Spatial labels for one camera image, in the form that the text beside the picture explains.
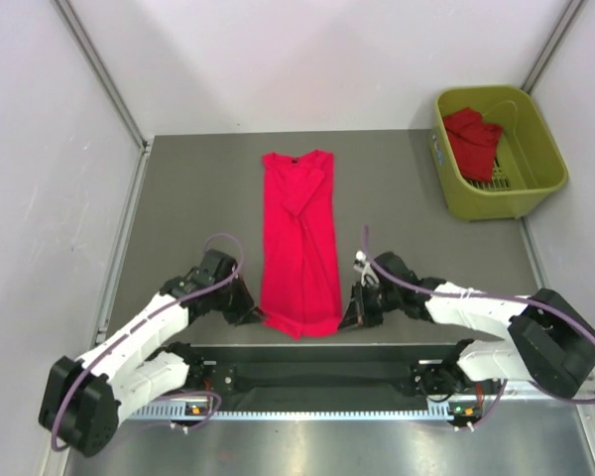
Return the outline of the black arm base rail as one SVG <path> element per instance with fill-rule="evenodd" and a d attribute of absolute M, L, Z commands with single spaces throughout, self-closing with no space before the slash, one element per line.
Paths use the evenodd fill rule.
<path fill-rule="evenodd" d="M 453 344 L 201 346 L 187 390 L 217 393 L 234 412 L 419 410 L 426 398 L 475 394 Z"/>

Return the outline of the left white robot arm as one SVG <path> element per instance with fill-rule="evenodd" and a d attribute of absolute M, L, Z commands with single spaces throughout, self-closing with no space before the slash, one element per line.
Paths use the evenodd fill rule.
<path fill-rule="evenodd" d="M 212 312 L 231 325 L 262 321 L 241 268 L 232 256 L 209 249 L 199 265 L 166 281 L 111 337 L 76 358 L 59 358 L 39 413 L 52 449 L 94 456 L 135 411 L 184 393 L 208 399 L 206 414 L 215 410 L 219 400 L 210 393 L 202 357 L 173 338 Z"/>

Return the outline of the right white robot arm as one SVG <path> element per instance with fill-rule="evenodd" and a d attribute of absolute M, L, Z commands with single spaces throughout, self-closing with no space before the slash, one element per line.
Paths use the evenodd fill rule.
<path fill-rule="evenodd" d="M 459 341 L 421 377 L 454 393 L 476 383 L 525 381 L 559 400 L 571 401 L 595 367 L 595 329 L 559 293 L 541 288 L 530 297 L 500 297 L 444 279 L 419 278 L 395 253 L 376 258 L 358 251 L 341 327 L 374 327 L 395 310 L 408 318 L 453 325 L 492 336 Z"/>

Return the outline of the bright pink t shirt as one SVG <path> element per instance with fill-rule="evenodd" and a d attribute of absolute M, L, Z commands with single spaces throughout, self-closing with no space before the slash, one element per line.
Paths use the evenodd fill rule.
<path fill-rule="evenodd" d="M 334 155 L 263 157 L 263 275 L 266 324 L 289 336 L 336 332 L 342 299 L 333 219 Z"/>

